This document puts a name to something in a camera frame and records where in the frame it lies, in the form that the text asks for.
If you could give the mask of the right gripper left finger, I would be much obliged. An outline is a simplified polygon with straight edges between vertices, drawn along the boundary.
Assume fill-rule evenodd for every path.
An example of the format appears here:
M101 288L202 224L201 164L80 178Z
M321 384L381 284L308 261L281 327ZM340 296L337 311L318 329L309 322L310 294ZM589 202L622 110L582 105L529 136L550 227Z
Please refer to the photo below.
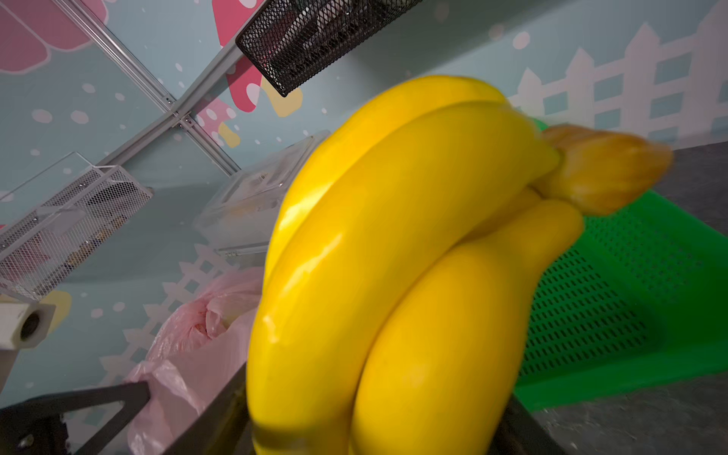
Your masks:
M252 454L246 365L164 454Z

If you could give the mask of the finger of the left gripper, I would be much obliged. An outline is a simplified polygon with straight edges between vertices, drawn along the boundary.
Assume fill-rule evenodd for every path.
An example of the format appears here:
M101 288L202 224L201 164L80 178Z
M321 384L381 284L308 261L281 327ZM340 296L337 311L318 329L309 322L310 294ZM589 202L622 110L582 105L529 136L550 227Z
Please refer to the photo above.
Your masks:
M68 429L63 416L72 411L121 403L121 410L94 430L79 454L99 454L150 401L145 382L77 392L47 394L1 410L3 454L68 454Z

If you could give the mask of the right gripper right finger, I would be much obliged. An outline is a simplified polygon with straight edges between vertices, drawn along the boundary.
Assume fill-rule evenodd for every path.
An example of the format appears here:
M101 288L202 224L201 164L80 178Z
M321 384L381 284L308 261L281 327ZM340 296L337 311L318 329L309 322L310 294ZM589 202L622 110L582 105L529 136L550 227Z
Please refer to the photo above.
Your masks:
M564 449L512 395L488 449L489 455L566 455Z

